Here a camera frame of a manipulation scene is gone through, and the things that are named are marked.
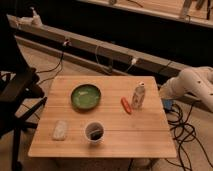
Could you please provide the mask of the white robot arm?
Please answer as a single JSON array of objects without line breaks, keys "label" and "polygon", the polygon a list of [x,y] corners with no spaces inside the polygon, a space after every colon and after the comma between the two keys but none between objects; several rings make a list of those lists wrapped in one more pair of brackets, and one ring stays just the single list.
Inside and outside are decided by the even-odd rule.
[{"label": "white robot arm", "polygon": [[213,112],[213,68],[185,68],[176,77],[168,79],[159,90],[162,99],[177,99],[186,93],[195,95]]}]

